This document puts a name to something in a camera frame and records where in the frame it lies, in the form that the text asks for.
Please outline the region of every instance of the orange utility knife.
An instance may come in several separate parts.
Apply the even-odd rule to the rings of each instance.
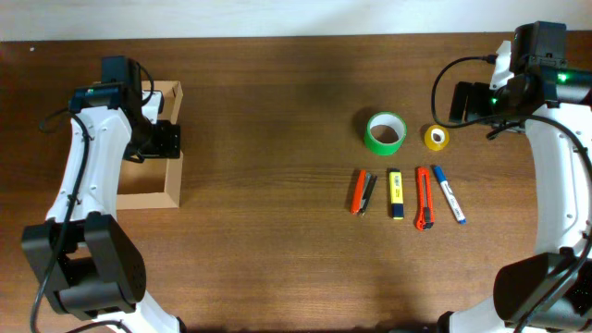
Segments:
[[[417,194],[419,195],[419,214],[415,226],[424,231],[434,227],[434,207],[432,206],[432,190],[429,187],[429,170],[417,168]]]

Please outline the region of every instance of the tape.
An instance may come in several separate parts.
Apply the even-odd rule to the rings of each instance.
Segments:
[[[427,129],[424,142],[427,148],[437,152],[444,149],[450,140],[448,131],[440,125],[432,125]]]
[[[391,143],[384,143],[375,138],[374,135],[372,135],[372,128],[380,125],[392,128],[395,133],[397,133],[397,140]],[[366,133],[364,135],[364,142],[366,147],[368,147],[372,153],[387,156],[395,154],[395,152],[399,150],[406,135],[407,126],[401,117],[390,112],[380,112],[373,115],[370,118],[370,121],[368,121],[368,126],[366,126]]]

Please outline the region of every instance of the white marker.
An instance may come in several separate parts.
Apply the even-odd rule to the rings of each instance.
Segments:
[[[459,221],[460,224],[465,224],[466,218],[464,217],[463,211],[459,206],[459,202],[456,201],[456,198],[454,197],[454,193],[452,193],[452,189],[446,180],[446,176],[444,176],[444,172],[442,172],[442,168],[439,166],[434,166],[434,173],[436,174],[436,179],[438,180],[438,183],[440,183],[442,191],[444,191],[444,196],[446,196],[448,204],[450,205],[450,209],[452,209],[452,213],[454,213],[456,220]]]

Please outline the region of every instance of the cardboard box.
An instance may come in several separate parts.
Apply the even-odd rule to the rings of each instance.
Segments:
[[[142,88],[150,89],[150,82],[143,81]],[[179,81],[155,81],[154,89],[165,98],[163,112],[158,119],[177,123],[183,91]],[[121,163],[117,210],[179,207],[183,152],[179,159],[146,159],[138,164]]]

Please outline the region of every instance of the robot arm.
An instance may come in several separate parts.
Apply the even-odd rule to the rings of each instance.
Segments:
[[[115,320],[132,332],[184,332],[180,319],[163,311],[146,291],[142,256],[116,216],[122,158],[137,162],[178,158],[179,126],[156,120],[162,111],[162,93],[142,95],[140,65],[135,61],[122,56],[104,58],[102,71],[103,83],[78,89],[70,100],[69,111],[76,113],[80,123],[72,119],[62,185],[46,222],[25,228],[22,247],[41,283],[52,253],[58,251],[52,240],[68,223],[65,245],[44,290],[57,313],[96,322]],[[90,137],[88,161],[78,200],[67,220],[69,195],[82,165],[84,132]],[[80,246],[88,247],[91,256],[69,259],[67,253]]]
[[[465,120],[496,114],[545,117],[561,123],[586,146],[592,140],[592,80],[589,73],[566,68],[564,40],[564,25],[537,22],[518,28],[512,49],[509,42],[504,42],[498,50],[492,82],[488,86],[475,83],[469,88],[467,108],[462,110],[466,112]],[[457,86],[455,100],[461,91]],[[458,119],[458,108],[453,106],[450,115]],[[505,123],[487,125],[499,128]],[[584,236],[590,232],[592,184],[581,152],[571,139],[549,124],[526,120],[515,129],[525,131],[535,158],[535,256],[503,267],[496,277],[493,297],[472,309],[440,317],[442,332],[512,332],[584,250]],[[592,329],[592,302],[587,296],[592,291],[590,273],[592,261],[587,260],[543,303],[524,332]]]

